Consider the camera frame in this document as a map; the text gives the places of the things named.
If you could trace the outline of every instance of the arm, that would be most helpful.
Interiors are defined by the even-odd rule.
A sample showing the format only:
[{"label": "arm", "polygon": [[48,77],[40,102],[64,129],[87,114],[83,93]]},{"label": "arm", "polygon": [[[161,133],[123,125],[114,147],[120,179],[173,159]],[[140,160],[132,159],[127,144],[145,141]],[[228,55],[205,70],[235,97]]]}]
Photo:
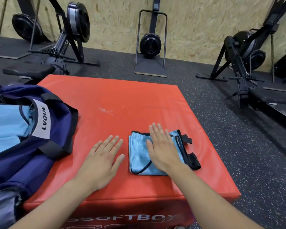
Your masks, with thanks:
[{"label": "arm", "polygon": [[121,154],[112,164],[123,143],[121,139],[115,145],[118,138],[111,140],[109,136],[103,143],[95,144],[74,179],[9,229],[60,229],[82,201],[107,186],[115,176],[125,157]]},{"label": "arm", "polygon": [[150,158],[155,166],[166,172],[188,201],[202,229],[262,229],[247,216],[213,191],[179,159],[168,131],[153,123],[149,126],[153,143],[147,141]]}]

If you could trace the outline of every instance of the forearm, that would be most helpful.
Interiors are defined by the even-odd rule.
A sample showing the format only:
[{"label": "forearm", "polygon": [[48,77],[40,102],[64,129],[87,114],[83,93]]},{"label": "forearm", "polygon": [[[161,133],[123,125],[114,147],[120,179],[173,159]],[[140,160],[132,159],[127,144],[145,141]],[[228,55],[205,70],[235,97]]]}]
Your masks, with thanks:
[{"label": "forearm", "polygon": [[10,229],[60,229],[88,195],[89,192],[84,188],[79,188],[74,181],[69,181]]},{"label": "forearm", "polygon": [[168,175],[187,199],[203,229],[262,228],[213,191],[187,165],[171,168]]}]

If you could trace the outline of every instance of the osb wood wall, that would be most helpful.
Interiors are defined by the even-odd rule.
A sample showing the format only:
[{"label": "osb wood wall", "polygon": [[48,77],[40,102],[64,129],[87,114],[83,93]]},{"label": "osb wood wall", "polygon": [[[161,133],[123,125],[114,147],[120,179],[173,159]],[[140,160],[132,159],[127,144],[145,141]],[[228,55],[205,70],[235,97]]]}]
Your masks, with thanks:
[{"label": "osb wood wall", "polygon": [[[135,53],[138,15],[151,9],[153,0],[58,0],[66,9],[70,1],[88,9],[91,35],[85,47]],[[214,64],[227,35],[261,27],[273,0],[161,0],[160,11],[168,15],[167,58]],[[0,0],[0,12],[3,0]],[[8,0],[2,35],[19,38],[11,17],[20,12],[16,0]],[[48,0],[41,0],[39,21],[46,36],[59,35],[55,12]],[[141,35],[148,32],[150,14],[142,13]],[[286,14],[274,36],[275,61],[286,52]],[[165,18],[158,17],[156,32],[164,43]],[[270,40],[262,47],[267,58],[259,70],[271,67]]]}]

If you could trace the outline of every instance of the left hand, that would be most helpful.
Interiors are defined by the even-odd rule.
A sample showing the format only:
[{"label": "left hand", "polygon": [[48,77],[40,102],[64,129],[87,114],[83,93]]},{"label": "left hand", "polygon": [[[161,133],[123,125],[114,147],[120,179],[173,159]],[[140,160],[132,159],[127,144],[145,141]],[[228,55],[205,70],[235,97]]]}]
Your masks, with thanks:
[{"label": "left hand", "polygon": [[108,185],[125,158],[125,155],[121,154],[117,157],[115,163],[112,164],[123,144],[123,140],[120,139],[115,145],[119,136],[116,136],[113,140],[112,138],[113,136],[110,135],[103,143],[99,141],[92,147],[73,179],[77,185],[87,188],[89,195]]}]

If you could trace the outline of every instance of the finger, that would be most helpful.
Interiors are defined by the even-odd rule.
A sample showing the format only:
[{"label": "finger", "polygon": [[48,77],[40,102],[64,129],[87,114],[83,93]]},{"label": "finger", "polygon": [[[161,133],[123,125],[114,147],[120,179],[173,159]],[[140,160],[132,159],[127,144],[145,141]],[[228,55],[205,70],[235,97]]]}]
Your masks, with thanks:
[{"label": "finger", "polygon": [[100,140],[99,142],[97,142],[92,149],[90,150],[89,154],[94,154],[95,151],[98,149],[98,147],[102,144],[102,141]]},{"label": "finger", "polygon": [[110,135],[109,137],[107,137],[106,140],[104,140],[104,142],[99,146],[99,148],[95,151],[96,153],[103,151],[103,149],[108,145],[108,143],[111,141],[112,139],[112,135]]},{"label": "finger", "polygon": [[154,131],[155,131],[155,134],[156,134],[156,136],[157,136],[157,139],[162,141],[162,140],[163,140],[163,137],[162,137],[162,135],[161,135],[161,133],[160,133],[160,131],[159,131],[159,129],[158,129],[158,127],[156,126],[155,123],[153,123],[153,129],[154,129]]},{"label": "finger", "polygon": [[161,133],[161,136],[162,136],[163,140],[167,140],[167,137],[166,137],[166,135],[165,135],[165,133],[164,133],[164,131],[163,131],[163,129],[162,129],[160,124],[158,124],[158,129],[159,129],[159,132]]},{"label": "finger", "polygon": [[166,137],[167,137],[167,139],[168,139],[168,142],[169,142],[171,145],[175,145],[174,142],[173,142],[173,139],[172,139],[172,137],[170,136],[170,133],[168,132],[167,129],[165,130],[165,135],[166,135]]},{"label": "finger", "polygon": [[153,142],[158,140],[157,135],[155,134],[155,131],[152,125],[149,126],[149,133],[150,133],[150,137],[152,138]]},{"label": "finger", "polygon": [[111,172],[112,172],[113,176],[116,175],[116,172],[118,171],[118,168],[119,168],[120,164],[122,163],[122,161],[124,160],[124,158],[125,158],[124,154],[121,154],[120,156],[118,156],[116,158],[116,162],[111,167]]},{"label": "finger", "polygon": [[149,152],[149,157],[153,157],[155,155],[153,143],[150,140],[146,140],[146,146]]},{"label": "finger", "polygon": [[109,153],[110,150],[114,147],[116,142],[118,141],[119,136],[115,136],[114,139],[108,143],[108,145],[103,149],[104,152]]},{"label": "finger", "polygon": [[121,148],[123,144],[123,139],[120,139],[119,142],[112,148],[112,150],[109,152],[110,154],[112,154],[112,157],[114,158],[116,156],[116,153],[118,152],[118,150]]}]

